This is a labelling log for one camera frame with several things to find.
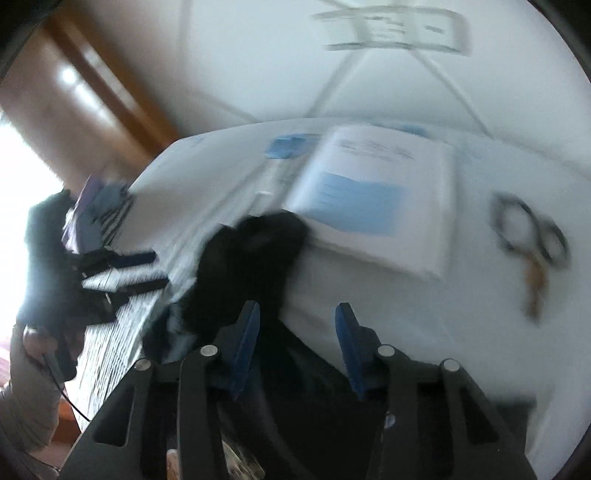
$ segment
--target white book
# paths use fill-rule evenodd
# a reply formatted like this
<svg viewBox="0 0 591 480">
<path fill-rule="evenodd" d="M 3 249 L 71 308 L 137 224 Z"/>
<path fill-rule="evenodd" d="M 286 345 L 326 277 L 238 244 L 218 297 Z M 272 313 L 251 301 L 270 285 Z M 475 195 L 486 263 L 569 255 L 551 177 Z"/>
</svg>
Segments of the white book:
<svg viewBox="0 0 591 480">
<path fill-rule="evenodd" d="M 283 208 L 321 244 L 397 270 L 442 277 L 454 220 L 449 146 L 347 125 L 312 153 Z"/>
</svg>

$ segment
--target white wall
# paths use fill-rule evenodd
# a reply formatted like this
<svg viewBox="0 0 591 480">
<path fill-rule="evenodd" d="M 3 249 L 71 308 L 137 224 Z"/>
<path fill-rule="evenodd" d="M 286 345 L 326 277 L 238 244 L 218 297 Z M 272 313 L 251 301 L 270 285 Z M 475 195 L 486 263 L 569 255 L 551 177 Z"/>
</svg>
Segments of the white wall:
<svg viewBox="0 0 591 480">
<path fill-rule="evenodd" d="M 464 15 L 470 56 L 326 51 L 309 17 L 336 0 L 78 2 L 187 135 L 301 116 L 387 116 L 488 134 L 591 172 L 591 86 L 527 0 L 405 2 Z"/>
</svg>

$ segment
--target metal rivet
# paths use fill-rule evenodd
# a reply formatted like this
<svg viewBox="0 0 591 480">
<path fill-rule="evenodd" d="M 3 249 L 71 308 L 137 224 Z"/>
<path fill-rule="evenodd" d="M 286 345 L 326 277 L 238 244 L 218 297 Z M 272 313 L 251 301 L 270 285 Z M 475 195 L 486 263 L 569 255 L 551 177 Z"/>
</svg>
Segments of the metal rivet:
<svg viewBox="0 0 591 480">
<path fill-rule="evenodd" d="M 203 356 L 214 356 L 217 354 L 217 347 L 215 345 L 205 345 L 201 347 L 201 354 Z"/>
<path fill-rule="evenodd" d="M 460 364 L 453 358 L 448 358 L 443 362 L 443 368 L 448 372 L 457 372 L 460 369 Z"/>
<path fill-rule="evenodd" d="M 146 371 L 152 366 L 152 362 L 147 358 L 140 358 L 134 365 L 134 368 L 140 372 Z"/>
<path fill-rule="evenodd" d="M 391 413 L 388 413 L 388 415 L 386 415 L 386 420 L 384 421 L 384 428 L 389 429 L 389 428 L 393 427 L 395 423 L 396 423 L 396 416 L 392 415 Z"/>
<path fill-rule="evenodd" d="M 393 356 L 396 353 L 396 349 L 392 345 L 380 345 L 378 347 L 378 353 L 381 356 Z"/>
</svg>

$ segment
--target scissor handle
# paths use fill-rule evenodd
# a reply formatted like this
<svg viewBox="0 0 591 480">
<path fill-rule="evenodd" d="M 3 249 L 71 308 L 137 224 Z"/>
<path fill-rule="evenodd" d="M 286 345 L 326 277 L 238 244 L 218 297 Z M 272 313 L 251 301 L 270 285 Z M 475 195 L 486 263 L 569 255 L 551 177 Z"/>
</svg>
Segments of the scissor handle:
<svg viewBox="0 0 591 480">
<path fill-rule="evenodd" d="M 501 246 L 509 252 L 518 254 L 529 253 L 519 246 L 512 244 L 505 236 L 505 212 L 515 207 L 521 208 L 530 218 L 535 236 L 535 247 L 539 250 L 542 257 L 554 268 L 566 267 L 569 263 L 570 249 L 562 230 L 552 220 L 539 219 L 530 206 L 515 195 L 496 194 L 493 200 L 492 227 L 499 236 Z M 549 236 L 554 237 L 560 244 L 560 253 L 558 255 L 550 253 L 550 249 L 548 248 Z"/>
<path fill-rule="evenodd" d="M 560 253 L 550 253 L 548 249 L 548 237 L 554 237 L 560 244 Z M 536 246 L 540 251 L 542 257 L 554 268 L 564 268 L 568 266 L 570 259 L 569 242 L 552 220 L 538 221 L 538 228 L 536 230 Z"/>
</svg>

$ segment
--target cable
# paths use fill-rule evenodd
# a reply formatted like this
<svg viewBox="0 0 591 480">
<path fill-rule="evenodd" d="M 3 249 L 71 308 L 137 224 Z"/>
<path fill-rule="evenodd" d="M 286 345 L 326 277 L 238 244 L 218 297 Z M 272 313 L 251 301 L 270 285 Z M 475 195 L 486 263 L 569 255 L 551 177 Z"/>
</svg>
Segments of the cable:
<svg viewBox="0 0 591 480">
<path fill-rule="evenodd" d="M 47 365 L 47 369 L 49 370 L 49 374 L 51 375 L 51 379 L 53 380 L 53 383 L 55 384 L 55 386 L 57 387 L 57 389 L 61 392 L 61 396 L 64 397 L 66 399 L 66 402 L 68 402 L 70 404 L 70 407 L 72 407 L 74 410 L 76 410 L 80 416 L 85 419 L 88 423 L 90 423 L 90 420 L 88 419 L 88 417 L 86 415 L 84 415 L 79 409 L 78 407 L 76 407 L 68 398 L 68 396 L 66 395 L 65 391 L 63 388 L 60 387 L 60 384 L 57 382 L 55 376 L 53 375 L 53 372 L 51 371 L 51 367 L 49 366 L 49 362 L 47 360 L 47 355 L 43 355 L 43 360 L 45 360 L 45 364 Z"/>
</svg>

